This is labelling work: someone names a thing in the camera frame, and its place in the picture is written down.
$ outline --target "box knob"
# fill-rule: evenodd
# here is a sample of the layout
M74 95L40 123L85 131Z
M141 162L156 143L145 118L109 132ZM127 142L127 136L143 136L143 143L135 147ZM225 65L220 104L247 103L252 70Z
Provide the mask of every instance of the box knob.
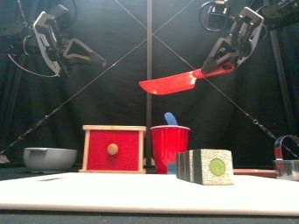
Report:
M107 147L107 153L113 156L117 154L117 145L115 143L112 143L108 147Z

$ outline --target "gray bowl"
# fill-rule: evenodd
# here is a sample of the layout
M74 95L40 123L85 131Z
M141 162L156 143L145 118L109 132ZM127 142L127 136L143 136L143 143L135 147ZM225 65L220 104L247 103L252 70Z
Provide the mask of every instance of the gray bowl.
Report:
M275 160L275 174L277 179L299 181L299 160Z
M22 162L30 172L65 172L74 164L76 150L57 148L24 148Z

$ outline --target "black backdrop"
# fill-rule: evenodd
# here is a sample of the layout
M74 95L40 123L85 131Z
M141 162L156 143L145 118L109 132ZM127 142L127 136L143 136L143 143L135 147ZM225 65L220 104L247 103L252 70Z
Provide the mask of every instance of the black backdrop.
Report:
M107 66L76 65L74 73L68 79L41 78L21 72L1 53L1 150L58 109L5 152L12 161L22 162L24 147L60 147L76 149L77 162L81 163L85 134L82 125L148 124L147 94L137 82L147 79L149 61L145 27L147 6L151 2L153 36L149 66L153 78L160 78L191 71L192 67L201 67L216 40L229 33L201 29L199 10L207 1L85 0L76 1L77 13L70 0L21 1L29 23L41 11L49 12L54 4L62 4L69 9L76 20L66 33L103 56ZM236 16L251 2L229 0L232 14ZM0 3L1 23L20 21L17 1L1 0ZM269 34L259 40L251 58L235 73L209 78L239 108L205 80L197 80L195 89L189 91L153 95L151 100L152 125L165 124L164 113L171 111L179 124L191 128L189 149L231 150L236 168L272 167L275 139L260 130L251 118L257 119L276 137L297 133L297 25L275 32L279 48L283 49L280 62L289 103L285 103L288 101L281 94L273 37ZM16 59L20 63L24 61L22 65L29 70L52 75L38 56ZM287 114L285 104L291 109L291 116L289 111Z

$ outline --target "wooden box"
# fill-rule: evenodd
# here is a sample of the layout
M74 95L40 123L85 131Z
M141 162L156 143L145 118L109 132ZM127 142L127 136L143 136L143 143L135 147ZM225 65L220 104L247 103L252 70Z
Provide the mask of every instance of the wooden box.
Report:
M84 125L80 172L144 173L144 126Z

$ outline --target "red cup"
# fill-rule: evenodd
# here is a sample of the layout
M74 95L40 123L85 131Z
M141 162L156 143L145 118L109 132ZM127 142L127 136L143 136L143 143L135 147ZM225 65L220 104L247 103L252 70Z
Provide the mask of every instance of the red cup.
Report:
M157 174L167 173L169 163L175 163L177 152L187 151L191 129L176 125L153 126L153 162Z

